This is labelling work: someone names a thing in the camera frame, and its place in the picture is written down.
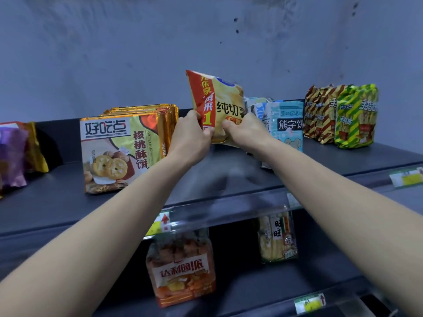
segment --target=person's right arm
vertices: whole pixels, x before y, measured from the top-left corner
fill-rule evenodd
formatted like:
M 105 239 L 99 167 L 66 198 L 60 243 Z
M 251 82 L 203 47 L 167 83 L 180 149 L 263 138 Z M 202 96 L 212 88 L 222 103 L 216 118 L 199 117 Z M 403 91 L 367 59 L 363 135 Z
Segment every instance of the person's right arm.
M 423 316 L 423 216 L 272 138 L 251 113 L 224 128 L 240 148 L 272 167 L 375 286 L 409 316 Z

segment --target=green striped snack package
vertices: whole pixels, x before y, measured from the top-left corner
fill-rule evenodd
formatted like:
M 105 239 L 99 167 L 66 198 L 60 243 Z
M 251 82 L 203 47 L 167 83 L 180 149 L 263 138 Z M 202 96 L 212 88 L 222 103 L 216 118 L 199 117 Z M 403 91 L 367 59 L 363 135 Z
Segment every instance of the green striped snack package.
M 349 85 L 338 97 L 335 144 L 342 149 L 373 143 L 377 117 L 378 89 L 369 84 Z

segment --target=purple package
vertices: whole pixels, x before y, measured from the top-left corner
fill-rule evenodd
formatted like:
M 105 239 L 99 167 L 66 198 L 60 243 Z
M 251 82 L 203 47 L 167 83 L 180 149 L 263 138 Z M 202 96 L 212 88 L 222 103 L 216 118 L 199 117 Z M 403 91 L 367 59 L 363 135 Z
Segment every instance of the purple package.
M 1 174 L 3 186 L 26 186 L 24 149 L 27 137 L 25 130 L 0 127 L 0 160 L 7 162 L 7 170 Z

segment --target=person's left arm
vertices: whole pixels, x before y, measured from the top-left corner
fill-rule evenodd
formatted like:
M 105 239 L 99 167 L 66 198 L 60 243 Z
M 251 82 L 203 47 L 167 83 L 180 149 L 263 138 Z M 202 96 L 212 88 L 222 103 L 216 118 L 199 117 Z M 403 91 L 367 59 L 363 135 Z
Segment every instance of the person's left arm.
M 166 158 L 50 241 L 0 283 L 1 316 L 89 316 L 134 254 L 181 177 L 207 154 L 213 128 L 190 111 Z

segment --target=red arrow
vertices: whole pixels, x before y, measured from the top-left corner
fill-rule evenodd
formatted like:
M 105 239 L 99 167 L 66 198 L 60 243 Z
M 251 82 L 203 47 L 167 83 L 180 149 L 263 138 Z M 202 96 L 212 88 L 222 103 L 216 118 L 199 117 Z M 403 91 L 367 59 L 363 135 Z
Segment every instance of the red arrow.
M 169 218 L 166 216 L 166 214 L 163 215 L 163 218 L 161 219 L 161 222 L 163 224 L 167 224 L 167 222 L 169 221 Z

